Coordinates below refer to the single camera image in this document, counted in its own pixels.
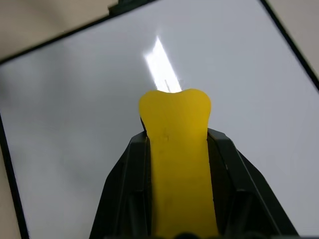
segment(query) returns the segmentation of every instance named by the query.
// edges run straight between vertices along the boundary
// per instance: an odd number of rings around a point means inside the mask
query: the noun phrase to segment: yellow spudger
[[[151,91],[139,107],[151,143],[152,235],[217,236],[207,148],[209,97],[195,89]]]

